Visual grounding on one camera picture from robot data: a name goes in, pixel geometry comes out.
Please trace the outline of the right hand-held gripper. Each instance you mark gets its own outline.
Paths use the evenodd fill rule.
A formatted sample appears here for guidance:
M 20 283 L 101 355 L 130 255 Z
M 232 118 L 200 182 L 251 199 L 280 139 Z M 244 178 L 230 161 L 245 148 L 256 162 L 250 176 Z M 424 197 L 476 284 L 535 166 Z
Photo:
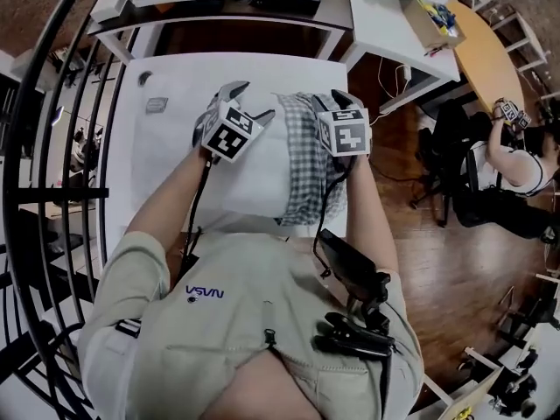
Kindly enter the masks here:
M 332 157 L 370 153 L 369 115 L 359 98 L 332 89 L 331 95 L 313 94 L 311 107 L 318 116 L 319 141 Z

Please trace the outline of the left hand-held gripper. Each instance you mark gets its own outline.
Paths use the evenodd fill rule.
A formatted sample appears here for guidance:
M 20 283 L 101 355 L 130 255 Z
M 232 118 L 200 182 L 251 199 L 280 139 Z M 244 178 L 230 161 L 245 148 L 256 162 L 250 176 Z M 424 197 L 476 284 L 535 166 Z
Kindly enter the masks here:
M 220 88 L 194 124 L 193 148 L 200 146 L 214 158 L 233 163 L 263 133 L 276 111 L 267 109 L 257 115 L 243 110 L 239 97 L 249 85 L 249 81 L 236 80 Z

